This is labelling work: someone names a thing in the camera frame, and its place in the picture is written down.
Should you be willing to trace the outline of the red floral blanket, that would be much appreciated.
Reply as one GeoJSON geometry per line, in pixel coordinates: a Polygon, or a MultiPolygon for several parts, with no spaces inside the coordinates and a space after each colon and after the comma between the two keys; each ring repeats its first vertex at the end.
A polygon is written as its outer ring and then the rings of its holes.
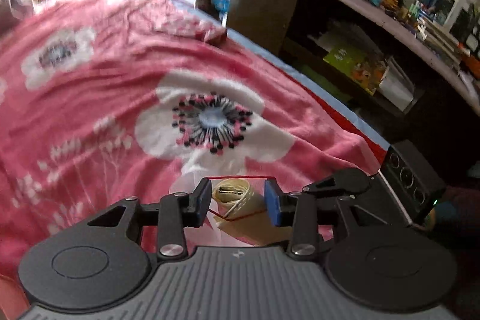
{"type": "Polygon", "coordinates": [[[170,0],[46,0],[1,35],[1,273],[128,196],[209,175],[287,191],[387,144],[296,72],[170,0]]]}

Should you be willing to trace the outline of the beige printed shopping bag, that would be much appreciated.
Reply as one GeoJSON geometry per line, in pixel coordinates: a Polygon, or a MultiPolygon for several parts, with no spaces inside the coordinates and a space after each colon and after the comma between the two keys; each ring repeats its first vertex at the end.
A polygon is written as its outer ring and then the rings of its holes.
{"type": "Polygon", "coordinates": [[[190,193],[204,177],[212,182],[211,203],[202,227],[185,229],[188,246],[262,247],[289,239],[290,227],[276,227],[270,221],[265,175],[199,167],[181,174],[169,192],[190,193]]]}

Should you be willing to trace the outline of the pink cardboard box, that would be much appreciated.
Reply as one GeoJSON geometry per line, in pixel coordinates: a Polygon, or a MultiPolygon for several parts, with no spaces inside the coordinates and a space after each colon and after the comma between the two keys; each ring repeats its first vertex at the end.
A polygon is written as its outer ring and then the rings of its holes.
{"type": "Polygon", "coordinates": [[[18,283],[4,275],[0,276],[1,319],[18,319],[28,308],[29,302],[18,283]]]}

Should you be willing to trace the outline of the grey crumpled garment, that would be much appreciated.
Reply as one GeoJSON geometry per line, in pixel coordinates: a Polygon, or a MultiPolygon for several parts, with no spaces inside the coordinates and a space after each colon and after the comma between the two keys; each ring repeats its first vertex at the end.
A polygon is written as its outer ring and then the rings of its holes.
{"type": "Polygon", "coordinates": [[[24,19],[34,14],[33,0],[1,0],[0,34],[4,36],[24,19]]]}

